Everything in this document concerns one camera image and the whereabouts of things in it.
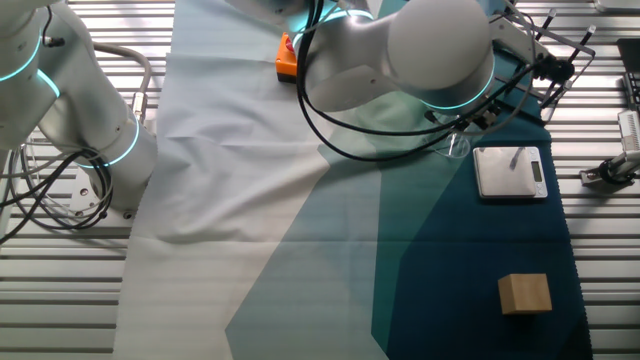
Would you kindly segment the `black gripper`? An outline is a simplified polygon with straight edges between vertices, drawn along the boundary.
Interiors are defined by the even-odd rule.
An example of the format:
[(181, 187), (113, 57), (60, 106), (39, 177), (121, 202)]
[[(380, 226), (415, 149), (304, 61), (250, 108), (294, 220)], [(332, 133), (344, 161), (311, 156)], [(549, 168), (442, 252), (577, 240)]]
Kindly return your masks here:
[(476, 112), (469, 112), (465, 115), (465, 120), (462, 123), (462, 130), (466, 131), (473, 127), (480, 130), (487, 130), (489, 127), (497, 123), (498, 116), (500, 115), (500, 106), (491, 103), (481, 110)]

